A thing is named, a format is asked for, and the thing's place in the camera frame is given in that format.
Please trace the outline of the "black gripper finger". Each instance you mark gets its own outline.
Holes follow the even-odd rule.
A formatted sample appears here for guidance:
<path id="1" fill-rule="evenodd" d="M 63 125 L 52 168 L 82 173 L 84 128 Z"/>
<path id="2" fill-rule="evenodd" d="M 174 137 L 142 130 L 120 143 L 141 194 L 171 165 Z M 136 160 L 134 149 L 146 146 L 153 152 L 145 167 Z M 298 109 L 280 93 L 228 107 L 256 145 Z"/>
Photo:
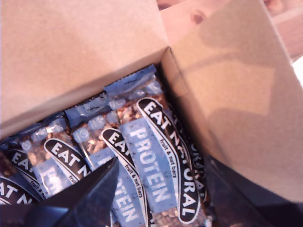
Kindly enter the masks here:
<path id="1" fill-rule="evenodd" d="M 205 158 L 207 188 L 222 227 L 301 227 L 302 202 L 291 202 L 217 159 Z"/>
<path id="2" fill-rule="evenodd" d="M 104 227 L 117 187 L 119 163 L 112 158 L 73 186 L 34 206 L 30 227 Z"/>

